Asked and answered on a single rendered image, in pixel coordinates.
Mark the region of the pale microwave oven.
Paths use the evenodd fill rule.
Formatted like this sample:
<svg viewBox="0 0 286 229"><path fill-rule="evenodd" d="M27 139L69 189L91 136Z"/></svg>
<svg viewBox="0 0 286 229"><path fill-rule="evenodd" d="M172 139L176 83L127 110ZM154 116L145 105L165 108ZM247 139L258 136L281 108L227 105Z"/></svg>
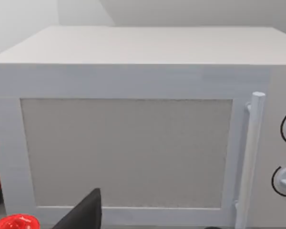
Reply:
<svg viewBox="0 0 286 229"><path fill-rule="evenodd" d="M248 213L248 228L286 228L286 198L271 177L286 167L280 125L286 115L286 34L253 27L88 27L46 28L0 53L0 63L251 65L270 69ZM249 111L243 133L247 136ZM238 159L234 224L246 139Z"/></svg>

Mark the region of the pale microwave door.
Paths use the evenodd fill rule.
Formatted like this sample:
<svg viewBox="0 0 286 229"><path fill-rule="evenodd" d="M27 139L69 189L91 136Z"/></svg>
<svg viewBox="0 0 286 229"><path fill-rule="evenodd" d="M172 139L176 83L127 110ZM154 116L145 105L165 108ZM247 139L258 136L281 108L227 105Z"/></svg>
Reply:
<svg viewBox="0 0 286 229"><path fill-rule="evenodd" d="M232 226L251 65L0 63L8 214L55 224L92 189L107 225Z"/></svg>

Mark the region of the red glossy cup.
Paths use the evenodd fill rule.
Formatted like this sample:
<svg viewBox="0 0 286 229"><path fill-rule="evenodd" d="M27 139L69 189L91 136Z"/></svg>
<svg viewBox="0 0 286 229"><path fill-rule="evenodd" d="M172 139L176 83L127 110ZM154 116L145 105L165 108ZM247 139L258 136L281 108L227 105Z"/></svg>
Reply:
<svg viewBox="0 0 286 229"><path fill-rule="evenodd" d="M32 215L13 214L0 219L0 229L41 229L41 226Z"/></svg>

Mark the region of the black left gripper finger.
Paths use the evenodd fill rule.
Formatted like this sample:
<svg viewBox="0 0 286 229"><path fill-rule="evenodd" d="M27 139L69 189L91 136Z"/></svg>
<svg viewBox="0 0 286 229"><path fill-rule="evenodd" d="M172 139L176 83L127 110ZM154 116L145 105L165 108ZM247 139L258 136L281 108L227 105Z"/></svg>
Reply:
<svg viewBox="0 0 286 229"><path fill-rule="evenodd" d="M101 229L101 189L95 188L52 229Z"/></svg>

